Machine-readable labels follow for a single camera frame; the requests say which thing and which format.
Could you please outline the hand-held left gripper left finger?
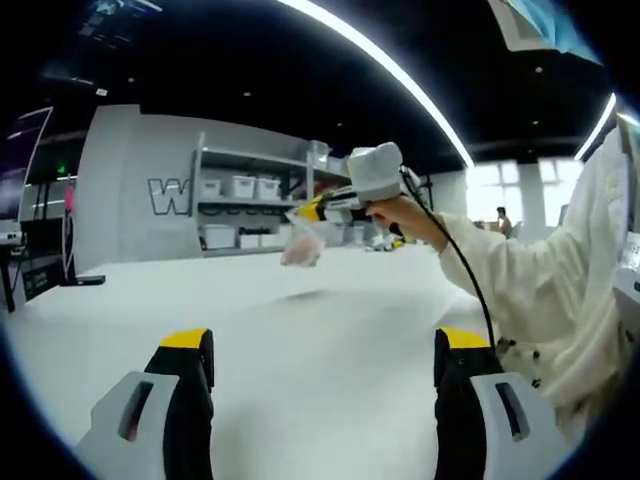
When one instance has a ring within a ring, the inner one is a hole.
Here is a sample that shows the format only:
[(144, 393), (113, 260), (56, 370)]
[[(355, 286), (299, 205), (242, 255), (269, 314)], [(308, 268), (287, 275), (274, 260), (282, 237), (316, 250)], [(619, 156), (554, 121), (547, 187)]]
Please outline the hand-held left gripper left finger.
[(76, 455), (98, 479), (211, 479), (214, 384), (211, 330), (166, 337), (92, 408)]

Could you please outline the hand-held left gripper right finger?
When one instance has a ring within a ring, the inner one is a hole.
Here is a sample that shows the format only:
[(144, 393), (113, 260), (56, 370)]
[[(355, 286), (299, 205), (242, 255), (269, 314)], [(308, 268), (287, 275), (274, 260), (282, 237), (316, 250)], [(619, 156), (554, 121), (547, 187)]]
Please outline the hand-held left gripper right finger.
[(551, 404), (474, 332), (436, 330), (434, 386), (437, 479), (546, 479), (571, 453)]

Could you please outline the person's right hand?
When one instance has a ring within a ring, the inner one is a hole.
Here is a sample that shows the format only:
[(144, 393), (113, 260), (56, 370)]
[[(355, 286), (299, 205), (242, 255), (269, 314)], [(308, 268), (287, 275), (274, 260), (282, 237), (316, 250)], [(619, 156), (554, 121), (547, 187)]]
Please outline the person's right hand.
[(438, 214), (427, 214), (419, 204), (406, 196), (371, 203), (367, 214), (385, 228), (396, 224), (402, 234), (415, 240), (422, 240), (442, 252), (448, 245), (443, 233), (445, 224)]

